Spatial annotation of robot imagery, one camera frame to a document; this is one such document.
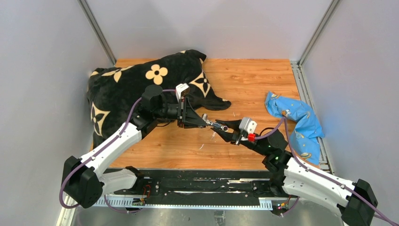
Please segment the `chrome faucet tap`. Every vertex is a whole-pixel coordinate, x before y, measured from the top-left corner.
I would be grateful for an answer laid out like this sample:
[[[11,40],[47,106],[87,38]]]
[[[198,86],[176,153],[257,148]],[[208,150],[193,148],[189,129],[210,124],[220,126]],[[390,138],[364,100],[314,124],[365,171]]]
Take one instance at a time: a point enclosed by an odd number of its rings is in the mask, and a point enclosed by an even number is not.
[[[222,130],[222,131],[228,131],[228,127],[225,125],[222,125],[218,122],[212,122],[210,120],[207,120],[207,125],[214,128],[214,129],[218,129],[218,130]]]

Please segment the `grey threaded tee fitting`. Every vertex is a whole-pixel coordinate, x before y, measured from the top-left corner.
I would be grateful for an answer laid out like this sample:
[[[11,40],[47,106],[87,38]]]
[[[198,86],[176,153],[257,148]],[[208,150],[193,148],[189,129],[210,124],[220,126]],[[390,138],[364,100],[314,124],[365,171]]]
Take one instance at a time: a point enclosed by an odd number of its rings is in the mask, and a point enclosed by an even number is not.
[[[204,114],[202,115],[202,119],[203,119],[203,121],[204,121],[206,124],[209,123],[209,120],[208,120],[207,118],[208,118],[208,115],[207,115],[206,113],[204,113]]]

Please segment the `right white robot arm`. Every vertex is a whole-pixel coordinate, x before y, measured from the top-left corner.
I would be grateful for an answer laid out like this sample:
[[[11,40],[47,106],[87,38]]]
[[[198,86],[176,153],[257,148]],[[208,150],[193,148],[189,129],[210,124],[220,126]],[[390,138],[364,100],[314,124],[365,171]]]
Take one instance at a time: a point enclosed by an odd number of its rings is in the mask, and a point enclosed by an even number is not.
[[[272,173],[267,188],[273,195],[291,195],[314,202],[330,209],[347,226],[371,225],[378,201],[367,181],[336,177],[302,160],[294,150],[287,151],[291,144],[278,127],[257,134],[257,123],[248,117],[206,124],[225,142],[243,145],[264,156],[262,163]]]

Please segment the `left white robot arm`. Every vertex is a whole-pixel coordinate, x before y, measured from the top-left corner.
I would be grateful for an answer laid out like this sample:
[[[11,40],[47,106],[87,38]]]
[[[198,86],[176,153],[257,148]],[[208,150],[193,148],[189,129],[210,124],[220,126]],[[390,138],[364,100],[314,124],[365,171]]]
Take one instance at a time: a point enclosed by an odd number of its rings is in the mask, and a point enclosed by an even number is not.
[[[207,126],[207,123],[192,108],[187,95],[188,84],[183,83],[168,92],[175,94],[177,104],[164,101],[166,92],[159,85],[147,86],[144,93],[130,109],[125,122],[99,146],[79,158],[70,156],[63,166],[59,202],[66,209],[78,206],[89,208],[101,197],[114,191],[127,189],[140,194],[144,181],[140,172],[126,167],[116,172],[106,170],[129,147],[139,143],[157,126],[158,119],[173,119],[184,129]]]

